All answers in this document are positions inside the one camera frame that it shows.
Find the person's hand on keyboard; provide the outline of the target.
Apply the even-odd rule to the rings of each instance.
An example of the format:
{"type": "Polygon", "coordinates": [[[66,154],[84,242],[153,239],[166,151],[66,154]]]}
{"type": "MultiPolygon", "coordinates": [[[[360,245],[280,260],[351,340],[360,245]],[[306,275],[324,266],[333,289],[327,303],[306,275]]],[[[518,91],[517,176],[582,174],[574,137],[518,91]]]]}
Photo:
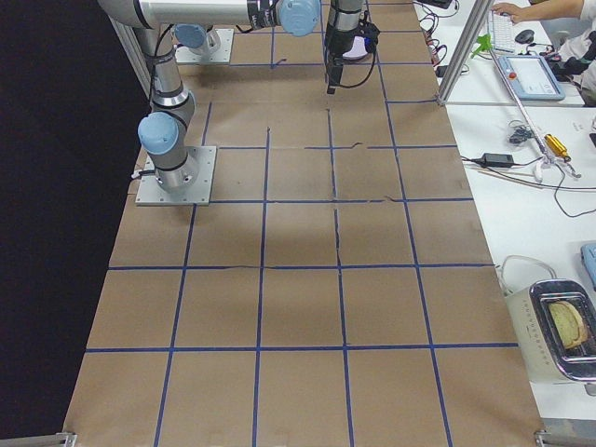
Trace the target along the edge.
{"type": "Polygon", "coordinates": [[[501,2],[495,3],[491,10],[500,16],[508,16],[513,23],[521,23],[531,20],[529,9],[527,7],[519,7],[511,3],[501,2]]]}

